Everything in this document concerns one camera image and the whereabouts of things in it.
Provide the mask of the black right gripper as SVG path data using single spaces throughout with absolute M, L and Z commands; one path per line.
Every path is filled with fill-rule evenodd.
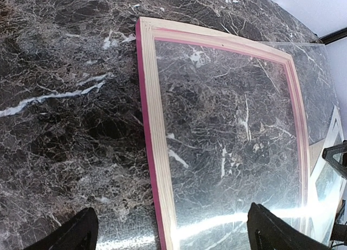
M 322 158 L 343 178 L 347 178 L 346 140 L 341 144 L 325 148 Z M 330 236 L 331 247 L 346 246 L 346 200 L 341 200 Z

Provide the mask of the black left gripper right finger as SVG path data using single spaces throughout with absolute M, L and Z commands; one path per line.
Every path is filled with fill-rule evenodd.
M 332 249 L 254 202 L 248 211 L 247 232 L 251 249 Z

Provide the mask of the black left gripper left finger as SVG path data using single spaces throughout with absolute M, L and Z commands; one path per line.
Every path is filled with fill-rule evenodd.
M 91 207 L 84 208 L 45 238 L 26 250 L 95 250 L 98 239 L 98 217 Z

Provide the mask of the white mat board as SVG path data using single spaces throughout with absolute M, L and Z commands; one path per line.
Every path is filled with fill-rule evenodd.
M 341 144 L 344 140 L 342 123 L 340 119 L 339 109 L 335 106 L 333 108 L 332 117 L 330 120 L 330 125 L 327 131 L 327 136 L 325 139 L 324 148 L 329 148 L 334 145 Z M 346 178 L 340 176 L 331 167 L 326 160 L 324 160 L 325 165 L 320 173 L 310 176 L 310 186 L 317 189 L 319 186 L 334 186 L 337 185 L 338 188 L 343 189 L 346 184 Z

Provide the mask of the clear acrylic sheet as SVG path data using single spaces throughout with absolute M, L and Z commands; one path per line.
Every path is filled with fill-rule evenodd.
M 326 50 L 271 46 L 293 56 L 310 146 L 327 136 L 338 108 Z M 309 176 L 307 205 L 301 203 L 284 67 L 193 44 L 156 41 L 155 48 L 180 249 L 248 249 L 252 202 L 328 243 L 341 189 L 315 189 Z

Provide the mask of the light wooden picture frame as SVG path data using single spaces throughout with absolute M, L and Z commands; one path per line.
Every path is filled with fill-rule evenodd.
M 290 54 L 260 42 L 193 24 L 140 17 L 136 23 L 136 45 L 140 97 L 143 110 L 147 160 L 162 249 L 179 249 L 179 236 L 172 192 L 165 124 L 160 96 L 155 41 L 195 44 L 249 55 L 284 67 L 294 113 L 301 177 L 301 203 L 307 205 L 309 144 L 306 114 L 297 71 Z

